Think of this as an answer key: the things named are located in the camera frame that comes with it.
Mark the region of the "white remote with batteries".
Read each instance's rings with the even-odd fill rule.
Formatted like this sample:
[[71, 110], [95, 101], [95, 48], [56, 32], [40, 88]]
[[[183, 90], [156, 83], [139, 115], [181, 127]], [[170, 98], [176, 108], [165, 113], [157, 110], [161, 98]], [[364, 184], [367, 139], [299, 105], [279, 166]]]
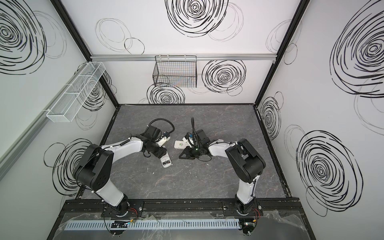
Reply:
[[175, 141], [174, 148], [177, 150], [184, 150], [186, 147], [190, 145], [184, 141]]

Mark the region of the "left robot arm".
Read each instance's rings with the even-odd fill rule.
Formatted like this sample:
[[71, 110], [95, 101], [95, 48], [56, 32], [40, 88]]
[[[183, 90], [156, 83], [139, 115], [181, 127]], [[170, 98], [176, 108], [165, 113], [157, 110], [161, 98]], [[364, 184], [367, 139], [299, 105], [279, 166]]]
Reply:
[[131, 154], [148, 152], [150, 156], [155, 156], [168, 166], [171, 159], [164, 144], [169, 139], [170, 133], [162, 133], [156, 127], [147, 126], [144, 133], [115, 144], [91, 144], [76, 165], [73, 178], [104, 200], [116, 216], [123, 217], [131, 207], [128, 197], [111, 180], [113, 164]]

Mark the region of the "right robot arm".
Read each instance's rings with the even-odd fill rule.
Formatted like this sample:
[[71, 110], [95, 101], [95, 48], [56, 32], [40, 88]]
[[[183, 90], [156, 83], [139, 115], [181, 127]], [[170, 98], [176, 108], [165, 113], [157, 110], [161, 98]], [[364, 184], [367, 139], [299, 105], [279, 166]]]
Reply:
[[180, 159], [195, 160], [202, 156], [227, 158], [239, 178], [235, 195], [235, 207], [240, 215], [247, 215], [256, 202], [256, 184], [263, 173], [266, 162], [247, 139], [234, 142], [210, 140], [203, 130], [186, 133], [186, 147]]

